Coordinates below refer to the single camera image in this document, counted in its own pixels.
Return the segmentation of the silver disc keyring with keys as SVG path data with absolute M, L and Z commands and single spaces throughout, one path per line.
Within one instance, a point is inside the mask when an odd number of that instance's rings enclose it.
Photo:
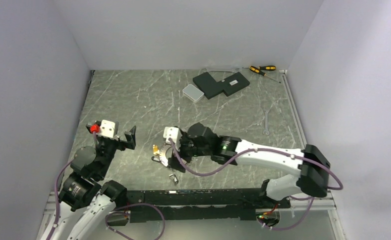
M 159 147 L 158 145 L 152 145 L 153 156 L 151 160 L 156 163 L 160 163 L 164 167 L 166 167 L 170 174 L 168 175 L 170 181 L 176 186 L 179 183 L 179 179 L 175 174 L 175 170 L 169 164 L 168 151 L 171 149 L 171 146 L 168 144 Z

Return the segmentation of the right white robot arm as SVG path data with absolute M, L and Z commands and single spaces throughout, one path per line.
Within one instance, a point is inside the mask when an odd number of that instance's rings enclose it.
M 199 122 L 188 131 L 165 127 L 163 138 L 172 149 L 167 165 L 183 173 L 188 171 L 199 177 L 208 177 L 228 165 L 251 165 L 285 172 L 280 178 L 263 181 L 259 202 L 266 208 L 300 193 L 324 198 L 330 190 L 331 164 L 315 145 L 307 144 L 303 149 L 260 145 L 239 137 L 219 136 Z M 192 158 L 205 156 L 220 167 L 209 173 L 199 173 L 188 167 Z

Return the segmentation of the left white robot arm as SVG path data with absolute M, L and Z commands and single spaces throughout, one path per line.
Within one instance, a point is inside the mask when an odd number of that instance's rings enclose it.
M 128 201 L 127 188 L 105 179 L 116 151 L 136 148 L 136 130 L 133 126 L 119 133 L 118 122 L 96 120 L 86 124 L 94 145 L 79 148 L 67 163 L 71 174 L 54 184 L 54 214 L 40 239 L 86 240 L 95 227 L 113 210 L 121 210 Z

